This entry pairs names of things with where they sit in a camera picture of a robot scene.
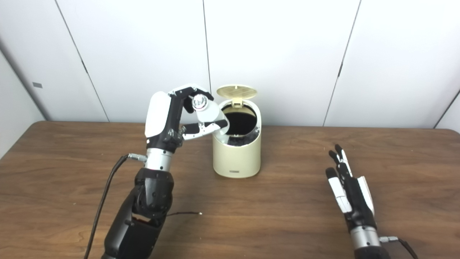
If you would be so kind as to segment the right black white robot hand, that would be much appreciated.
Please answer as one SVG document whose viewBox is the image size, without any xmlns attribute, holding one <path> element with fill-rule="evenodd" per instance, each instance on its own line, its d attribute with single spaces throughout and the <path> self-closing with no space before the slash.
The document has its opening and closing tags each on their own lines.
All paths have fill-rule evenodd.
<svg viewBox="0 0 460 259">
<path fill-rule="evenodd" d="M 345 150 L 340 145 L 335 144 L 335 150 L 330 150 L 329 156 L 336 167 L 327 168 L 325 174 L 348 231 L 357 227 L 376 230 L 373 200 L 365 176 L 353 176 Z"/>
</svg>

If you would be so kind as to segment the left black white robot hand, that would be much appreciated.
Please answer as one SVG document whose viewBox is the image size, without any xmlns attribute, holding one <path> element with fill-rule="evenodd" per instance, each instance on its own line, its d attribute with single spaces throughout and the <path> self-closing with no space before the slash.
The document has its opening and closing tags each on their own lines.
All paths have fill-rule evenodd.
<svg viewBox="0 0 460 259">
<path fill-rule="evenodd" d="M 151 97 L 145 137 L 148 149 L 175 153 L 185 140 L 208 134 L 225 135 L 230 123 L 212 94 L 197 84 L 189 83 Z"/>
</svg>

